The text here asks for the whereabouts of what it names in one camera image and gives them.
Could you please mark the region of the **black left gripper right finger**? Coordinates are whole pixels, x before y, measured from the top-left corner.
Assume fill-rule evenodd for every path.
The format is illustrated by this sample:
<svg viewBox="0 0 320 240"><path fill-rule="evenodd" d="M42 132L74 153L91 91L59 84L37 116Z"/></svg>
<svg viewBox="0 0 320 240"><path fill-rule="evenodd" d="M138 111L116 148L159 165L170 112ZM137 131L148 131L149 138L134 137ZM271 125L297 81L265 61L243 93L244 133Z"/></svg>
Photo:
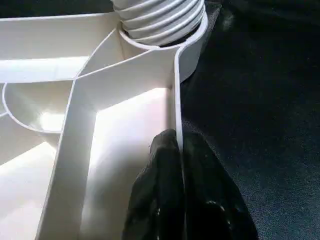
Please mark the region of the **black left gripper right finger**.
<svg viewBox="0 0 320 240"><path fill-rule="evenodd" d="M186 231L189 240L257 240L239 188L204 138L183 137Z"/></svg>

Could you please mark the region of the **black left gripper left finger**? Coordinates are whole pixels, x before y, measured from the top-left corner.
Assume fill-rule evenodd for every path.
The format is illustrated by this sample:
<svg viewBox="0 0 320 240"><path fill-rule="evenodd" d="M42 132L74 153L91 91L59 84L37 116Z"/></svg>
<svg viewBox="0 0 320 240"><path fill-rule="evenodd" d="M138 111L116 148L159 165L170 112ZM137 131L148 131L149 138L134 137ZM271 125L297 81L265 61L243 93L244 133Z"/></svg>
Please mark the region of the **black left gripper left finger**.
<svg viewBox="0 0 320 240"><path fill-rule="evenodd" d="M176 131L166 129L150 145L148 163L131 189L124 240L181 240L184 184Z"/></svg>

